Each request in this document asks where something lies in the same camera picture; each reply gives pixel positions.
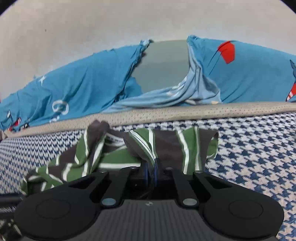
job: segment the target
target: white wall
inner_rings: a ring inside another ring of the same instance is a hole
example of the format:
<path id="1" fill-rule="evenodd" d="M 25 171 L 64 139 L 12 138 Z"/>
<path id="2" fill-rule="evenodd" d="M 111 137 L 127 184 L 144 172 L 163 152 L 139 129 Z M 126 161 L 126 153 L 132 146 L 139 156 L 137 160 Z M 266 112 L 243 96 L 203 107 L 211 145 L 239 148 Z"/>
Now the white wall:
<path id="1" fill-rule="evenodd" d="M 0 99 L 103 49 L 187 35 L 296 54 L 296 14 L 280 0 L 18 0 L 0 16 Z"/>

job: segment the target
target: beige wall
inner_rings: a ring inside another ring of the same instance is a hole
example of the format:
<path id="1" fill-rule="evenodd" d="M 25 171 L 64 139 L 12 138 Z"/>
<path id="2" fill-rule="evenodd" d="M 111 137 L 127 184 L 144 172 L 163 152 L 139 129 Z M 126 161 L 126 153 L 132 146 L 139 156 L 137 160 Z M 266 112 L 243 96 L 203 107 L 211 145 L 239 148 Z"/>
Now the beige wall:
<path id="1" fill-rule="evenodd" d="M 296 54 L 280 0 L 18 0 L 0 16 L 0 99 L 33 76 L 141 39 L 236 39 Z"/>

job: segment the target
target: circular cover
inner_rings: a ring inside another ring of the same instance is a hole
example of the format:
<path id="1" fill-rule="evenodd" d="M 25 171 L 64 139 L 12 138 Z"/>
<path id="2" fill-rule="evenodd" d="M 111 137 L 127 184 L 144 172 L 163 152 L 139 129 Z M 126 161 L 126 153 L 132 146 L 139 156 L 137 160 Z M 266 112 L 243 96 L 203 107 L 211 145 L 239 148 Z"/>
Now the circular cover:
<path id="1" fill-rule="evenodd" d="M 203 215 L 218 232 L 242 239 L 273 236 L 284 218 L 281 206 L 272 198 L 237 188 L 217 190 Z"/>
<path id="2" fill-rule="evenodd" d="M 26 198 L 15 211 L 15 222 L 35 240 L 64 240 L 86 230 L 98 211 L 84 190 L 67 188 Z"/>

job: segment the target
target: houndstooth pattern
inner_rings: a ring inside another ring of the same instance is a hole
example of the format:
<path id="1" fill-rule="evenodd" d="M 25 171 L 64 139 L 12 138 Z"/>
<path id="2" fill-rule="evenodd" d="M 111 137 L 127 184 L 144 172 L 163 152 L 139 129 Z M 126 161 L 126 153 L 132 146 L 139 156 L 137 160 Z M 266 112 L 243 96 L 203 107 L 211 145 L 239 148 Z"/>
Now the houndstooth pattern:
<path id="1" fill-rule="evenodd" d="M 285 212 L 277 238 L 281 241 L 295 240 L 296 112 L 118 126 L 113 129 L 174 130 L 192 126 L 219 130 L 218 154 L 214 160 L 207 162 L 207 171 L 277 200 Z M 64 131 L 2 141 L 0 191 L 17 191 L 22 177 L 30 169 L 45 164 L 74 145 L 82 133 Z"/>

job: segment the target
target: white star print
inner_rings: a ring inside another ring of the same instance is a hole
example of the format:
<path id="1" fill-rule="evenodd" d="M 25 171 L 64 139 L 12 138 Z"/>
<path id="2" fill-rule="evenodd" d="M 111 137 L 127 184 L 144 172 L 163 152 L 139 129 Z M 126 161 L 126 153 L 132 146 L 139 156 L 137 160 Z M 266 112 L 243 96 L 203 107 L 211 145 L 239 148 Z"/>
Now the white star print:
<path id="1" fill-rule="evenodd" d="M 38 82 L 41 82 L 41 86 L 42 86 L 42 84 L 43 84 L 43 80 L 45 80 L 45 75 L 44 76 L 42 76 L 42 78 L 40 79 L 40 80 L 38 80 Z"/>

